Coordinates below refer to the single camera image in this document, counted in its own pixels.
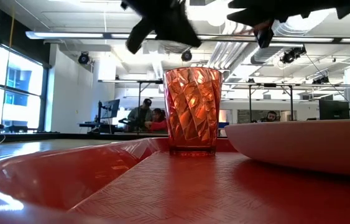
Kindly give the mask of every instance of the ceiling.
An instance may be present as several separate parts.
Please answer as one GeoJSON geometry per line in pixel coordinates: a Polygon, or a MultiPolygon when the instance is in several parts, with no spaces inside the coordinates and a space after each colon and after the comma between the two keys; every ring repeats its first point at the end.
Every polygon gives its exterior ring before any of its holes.
{"type": "MultiPolygon", "coordinates": [[[[233,12],[226,7],[228,0],[215,0],[207,6],[188,6],[189,20],[199,34],[222,34],[225,32],[225,16],[233,12]]],[[[69,32],[130,32],[140,17],[131,9],[123,10],[117,0],[0,0],[0,8],[11,14],[16,11],[16,19],[35,31],[69,31],[69,32]]],[[[323,22],[308,31],[308,36],[350,36],[350,15],[338,20],[336,13],[329,13],[323,22]]],[[[140,50],[133,55],[125,48],[122,40],[76,40],[67,41],[66,50],[72,54],[79,54],[80,50],[88,46],[111,46],[112,53],[119,59],[120,73],[146,73],[152,70],[152,62],[156,58],[148,57],[140,50]]],[[[161,55],[159,60],[164,70],[192,64],[204,65],[210,60],[216,42],[204,42],[198,49],[192,49],[193,60],[182,62],[179,54],[161,55]]],[[[342,82],[343,69],[350,66],[350,45],[306,44],[308,56],[315,63],[313,65],[307,56],[302,56],[291,65],[282,65],[279,62],[282,49],[251,73],[256,82],[303,82],[306,77],[316,74],[319,70],[329,71],[330,80],[342,82]]],[[[237,55],[242,57],[244,51],[237,55]]],[[[93,52],[93,57],[99,58],[104,52],[93,52]]]]}

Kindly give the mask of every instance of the security camera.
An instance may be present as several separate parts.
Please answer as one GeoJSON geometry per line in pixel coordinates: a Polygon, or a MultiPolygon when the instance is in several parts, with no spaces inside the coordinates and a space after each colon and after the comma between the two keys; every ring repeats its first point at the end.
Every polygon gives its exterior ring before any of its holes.
{"type": "Polygon", "coordinates": [[[87,65],[89,61],[90,61],[89,52],[82,52],[80,57],[78,58],[78,62],[81,65],[87,65]]]}
{"type": "Polygon", "coordinates": [[[190,50],[186,50],[182,53],[182,61],[189,62],[193,58],[193,55],[191,54],[190,50]]]}

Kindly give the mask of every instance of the person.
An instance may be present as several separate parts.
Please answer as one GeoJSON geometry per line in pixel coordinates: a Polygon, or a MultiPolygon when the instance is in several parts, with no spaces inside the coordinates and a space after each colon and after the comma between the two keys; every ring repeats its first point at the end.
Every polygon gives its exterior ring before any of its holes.
{"type": "Polygon", "coordinates": [[[265,118],[260,119],[261,122],[274,122],[277,119],[277,113],[274,111],[267,112],[265,118]]]}
{"type": "Polygon", "coordinates": [[[152,102],[150,99],[145,99],[143,104],[139,107],[134,108],[127,118],[131,121],[137,122],[139,124],[144,124],[146,121],[152,121],[152,111],[150,109],[152,102]]]}
{"type": "Polygon", "coordinates": [[[166,131],[167,121],[165,119],[165,112],[159,108],[156,108],[152,112],[152,121],[144,123],[149,131],[166,131]]]}

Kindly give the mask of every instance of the textured tray surface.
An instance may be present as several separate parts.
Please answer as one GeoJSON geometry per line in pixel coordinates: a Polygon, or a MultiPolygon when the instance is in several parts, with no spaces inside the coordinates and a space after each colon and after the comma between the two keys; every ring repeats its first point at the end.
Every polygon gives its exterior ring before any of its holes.
{"type": "Polygon", "coordinates": [[[71,212],[118,223],[350,223],[350,177],[252,161],[153,154],[71,212]]]}

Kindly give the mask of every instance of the man with cap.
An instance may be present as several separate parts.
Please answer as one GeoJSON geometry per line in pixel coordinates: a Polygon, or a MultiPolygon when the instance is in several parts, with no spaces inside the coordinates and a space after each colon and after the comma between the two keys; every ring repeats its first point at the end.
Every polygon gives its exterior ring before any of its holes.
{"type": "Polygon", "coordinates": [[[143,105],[134,108],[127,118],[131,121],[135,121],[137,124],[140,124],[140,127],[144,127],[146,121],[152,121],[152,111],[150,110],[151,100],[145,99],[143,105]]]}

